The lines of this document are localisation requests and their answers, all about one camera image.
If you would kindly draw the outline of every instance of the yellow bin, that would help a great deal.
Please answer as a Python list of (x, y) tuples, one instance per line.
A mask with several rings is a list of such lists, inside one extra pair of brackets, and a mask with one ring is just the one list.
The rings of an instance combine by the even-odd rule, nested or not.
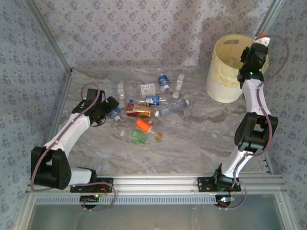
[[(231, 103), (242, 94), (237, 81), (238, 70), (243, 50), (253, 43), (253, 39), (244, 35), (232, 34), (221, 37), (215, 44), (209, 74), (206, 82), (206, 91), (209, 96), (222, 103)], [(269, 57), (261, 69), (266, 71)]]

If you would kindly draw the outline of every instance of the cable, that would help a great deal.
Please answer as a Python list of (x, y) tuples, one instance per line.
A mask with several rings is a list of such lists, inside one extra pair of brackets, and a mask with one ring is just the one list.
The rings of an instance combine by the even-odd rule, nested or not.
[(85, 207), (85, 203), (87, 202), (87, 199), (85, 199), (84, 202), (83, 202), (83, 205), (82, 205), (84, 210), (89, 210), (90, 212), (91, 211), (101, 211), (101, 210), (104, 210), (104, 209), (108, 209), (112, 205), (114, 205), (114, 203), (116, 201), (116, 198), (117, 198), (117, 193), (116, 193), (116, 190), (115, 190), (115, 188), (114, 188), (114, 186), (112, 184), (109, 184), (109, 183), (106, 183), (106, 182), (94, 182), (94, 183), (88, 183), (88, 184), (76, 184), (75, 186), (92, 186), (92, 185), (100, 185), (100, 184), (107, 185), (107, 186), (109, 186), (110, 188), (113, 189), (114, 196), (113, 196), (113, 199), (112, 199), (111, 203), (108, 206), (106, 206), (106, 207), (92, 209), (92, 208), (86, 208)]
[[(98, 92), (100, 91), (99, 89), (99, 86), (96, 84), (96, 83), (89, 83), (89, 84), (86, 84), (84, 85), (82, 88), (81, 88), (81, 99), (83, 100), (83, 89), (88, 86), (88, 85), (94, 85), (96, 86), (96, 88), (98, 89)], [(38, 168), (40, 166), (40, 164), (42, 163), (44, 157), (47, 155), (47, 153), (49, 152), (49, 150), (52, 149), (52, 147), (54, 147), (57, 142), (61, 139), (61, 137), (66, 133), (66, 131), (72, 126), (72, 124), (80, 117), (82, 116), (84, 113), (86, 113), (89, 109), (91, 109), (95, 103), (97, 102), (99, 98), (99, 93), (97, 94), (97, 96), (95, 97), (95, 99), (93, 100), (93, 102), (90, 104), (89, 107), (87, 107), (86, 109), (84, 109), (81, 113), (79, 113), (74, 119), (72, 119), (72, 121), (66, 126), (66, 128), (59, 134), (59, 136), (56, 138), (56, 140), (43, 152), (43, 154), (41, 155), (41, 157), (38, 159), (37, 161), (37, 164), (33, 170), (33, 173), (32, 173), (32, 177), (31, 177), (31, 183), (30, 183), (30, 187), (31, 187), (31, 190), (33, 192), (40, 192), (40, 191), (46, 191), (46, 190), (50, 190), (51, 188), (44, 188), (44, 189), (35, 189), (34, 188), (34, 180), (35, 180), (35, 177), (36, 177), (36, 174), (37, 174), (37, 171), (38, 171)]]
[[(285, 56), (285, 58), (284, 58), (284, 60), (283, 60), (282, 65), (279, 67), (279, 69), (278, 69), (273, 75), (271, 75), (271, 76), (268, 77), (265, 81), (263, 81), (263, 82), (258, 86), (258, 88), (257, 88), (257, 101), (258, 101), (258, 104), (259, 104), (259, 106), (260, 106), (260, 109), (261, 109), (262, 113), (264, 114), (264, 116), (265, 116), (265, 118), (266, 118), (266, 120), (267, 120), (267, 122), (268, 122), (268, 127), (269, 127), (269, 139), (268, 139), (268, 143), (267, 143), (267, 145), (264, 147), (264, 149), (261, 151), (261, 153), (259, 153), (259, 154), (250, 154), (250, 153), (247, 153), (247, 154), (245, 155), (245, 157), (247, 157), (247, 156), (251, 156), (251, 157), (258, 157), (258, 156), (261, 156), (261, 155), (263, 155), (264, 153), (266, 153), (266, 152), (269, 150), (270, 146), (271, 146), (272, 137), (273, 137), (272, 124), (271, 124), (269, 115), (268, 115), (268, 114), (266, 113), (266, 111), (263, 109), (263, 106), (262, 106), (262, 103), (261, 103), (261, 99), (260, 99), (260, 88), (264, 85), (265, 82), (268, 82), (268, 81), (270, 81), (271, 79), (273, 79), (273, 78), (284, 68), (284, 66), (286, 65), (286, 63), (287, 63), (287, 61), (288, 61), (289, 52), (290, 52), (289, 45), (288, 45), (287, 41), (286, 41), (284, 38), (282, 38), (282, 37), (280, 37), (280, 36), (278, 36), (278, 35), (265, 35), (265, 36), (260, 36), (260, 37), (257, 37), (255, 40), (258, 40), (258, 39), (264, 38), (264, 37), (268, 37), (268, 38), (278, 38), (280, 41), (282, 41), (282, 43), (286, 46), (286, 56)], [(238, 181), (236, 180), (236, 172), (237, 172), (238, 168), (240, 167), (240, 165), (241, 165), (241, 164), (243, 163), (243, 161), (245, 160), (245, 157), (243, 157), (243, 158), (238, 162), (238, 164), (236, 165), (236, 167), (235, 167), (235, 169), (234, 169), (234, 173), (233, 173), (233, 177), (234, 177), (235, 183), (236, 183), (237, 185), (242, 184), (242, 185), (244, 186), (244, 198), (243, 198), (243, 200), (242, 200), (238, 205), (236, 205), (236, 206), (234, 206), (234, 207), (223, 208), (223, 209), (226, 209), (226, 210), (236, 209), (236, 208), (240, 207), (240, 206), (245, 202), (245, 200), (246, 200), (247, 192), (248, 192), (247, 187), (246, 187), (246, 185), (245, 185), (242, 181), (239, 181), (239, 182), (238, 182)]]

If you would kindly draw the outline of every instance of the wallpaper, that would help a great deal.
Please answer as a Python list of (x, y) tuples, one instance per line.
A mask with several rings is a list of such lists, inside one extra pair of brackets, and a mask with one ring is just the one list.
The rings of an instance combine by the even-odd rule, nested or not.
[[(265, 86), (270, 111), (279, 118), (270, 150), (275, 173), (283, 174), (301, 229), (307, 229), (307, 2), (288, 0), (270, 29), (284, 37), (290, 56), (284, 70)], [(268, 73), (276, 71), (285, 48), (271, 42)]]
[(22, 0), (1, 0), (0, 9), (0, 230), (11, 230), (30, 179), (30, 153), (47, 139), (64, 70)]
[(73, 69), (209, 66), (215, 42), (253, 35), (272, 0), (35, 0)]

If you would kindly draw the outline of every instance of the gray surface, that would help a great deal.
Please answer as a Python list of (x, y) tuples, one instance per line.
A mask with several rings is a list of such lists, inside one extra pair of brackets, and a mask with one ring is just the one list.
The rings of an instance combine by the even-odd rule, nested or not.
[[(307, 229), (307, 2), (285, 1), (270, 33), (284, 37), (290, 56), (284, 71), (264, 87), (270, 111), (279, 125), (270, 151), (276, 173), (283, 174), (297, 220)], [(270, 44), (268, 75), (275, 72), (285, 56), (285, 48)]]
[(208, 67), (215, 42), (253, 35), (272, 0), (34, 0), (70, 67)]
[(11, 230), (31, 150), (51, 129), (64, 70), (22, 0), (1, 0), (0, 9), (0, 229)]
[(115, 205), (85, 212), (80, 205), (38, 205), (28, 230), (283, 230), (274, 195), (250, 195), (241, 208), (214, 205)]
[[(71, 110), (80, 101), (80, 89), (97, 82), (106, 96), (117, 97), (117, 84), (123, 82), (126, 98), (137, 95), (140, 83), (155, 82), (161, 73), (177, 80), (184, 73), (182, 94), (191, 105), (180, 113), (152, 118), (153, 128), (163, 134), (162, 140), (145, 147), (130, 143), (128, 135), (135, 129), (137, 118), (122, 113), (122, 122), (108, 119), (97, 128), (89, 128), (69, 155), (71, 166), (96, 169), (99, 174), (114, 173), (213, 173), (231, 153), (234, 134), (245, 115), (243, 98), (231, 104), (218, 103), (205, 91), (206, 69), (185, 70), (105, 70), (88, 71), (85, 76), (72, 74), (71, 86), (61, 118), (63, 126)], [(262, 158), (248, 162), (245, 171), (265, 171)]]

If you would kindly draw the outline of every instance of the orange object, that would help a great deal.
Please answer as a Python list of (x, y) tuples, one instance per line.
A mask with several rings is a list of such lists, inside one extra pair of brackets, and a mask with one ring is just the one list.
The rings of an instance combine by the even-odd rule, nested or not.
[(150, 130), (150, 128), (152, 127), (151, 124), (149, 124), (147, 121), (145, 121), (141, 118), (136, 122), (135, 126), (137, 128), (139, 128), (144, 133), (147, 133)]

